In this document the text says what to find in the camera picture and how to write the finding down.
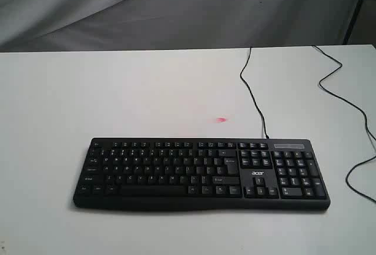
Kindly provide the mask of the black Acer keyboard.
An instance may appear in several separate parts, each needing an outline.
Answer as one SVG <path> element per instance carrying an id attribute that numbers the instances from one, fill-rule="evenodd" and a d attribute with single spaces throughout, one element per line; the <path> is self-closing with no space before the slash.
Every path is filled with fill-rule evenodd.
<path id="1" fill-rule="evenodd" d="M 134 211 L 323 211 L 330 197 L 306 139 L 96 137 L 73 202 Z"/>

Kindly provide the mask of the pink mark on table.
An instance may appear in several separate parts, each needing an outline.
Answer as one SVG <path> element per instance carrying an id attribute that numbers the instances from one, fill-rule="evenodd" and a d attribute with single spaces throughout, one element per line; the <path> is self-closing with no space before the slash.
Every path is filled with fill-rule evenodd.
<path id="1" fill-rule="evenodd" d="M 227 121 L 226 118 L 216 118 L 216 123 L 224 123 L 226 121 Z"/>

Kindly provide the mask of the grey backdrop cloth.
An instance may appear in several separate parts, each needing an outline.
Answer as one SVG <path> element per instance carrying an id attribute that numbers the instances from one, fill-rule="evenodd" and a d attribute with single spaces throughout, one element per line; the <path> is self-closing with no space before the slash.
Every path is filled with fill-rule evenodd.
<path id="1" fill-rule="evenodd" d="M 358 0 L 1 0 L 1 51 L 336 45 Z"/>

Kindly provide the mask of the black tripod stand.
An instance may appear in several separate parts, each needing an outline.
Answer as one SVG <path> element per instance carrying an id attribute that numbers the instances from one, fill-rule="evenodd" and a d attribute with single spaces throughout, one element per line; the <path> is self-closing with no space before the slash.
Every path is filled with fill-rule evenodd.
<path id="1" fill-rule="evenodd" d="M 357 22 L 357 19 L 358 19 L 358 16 L 360 14 L 360 11 L 361 11 L 361 8 L 362 8 L 362 5 L 364 3 L 365 0 L 358 0 L 357 3 L 356 3 L 356 6 L 354 8 L 354 12 L 352 13 L 352 16 L 351 16 L 351 19 L 350 19 L 350 22 L 348 24 L 348 27 L 347 27 L 347 30 L 346 30 L 346 33 L 343 37 L 343 41 L 342 41 L 342 45 L 347 45 L 348 44 L 348 41 L 350 40 L 351 38 L 351 35 L 352 35 L 352 32 L 353 32 L 353 29 L 355 27 L 355 24 Z"/>

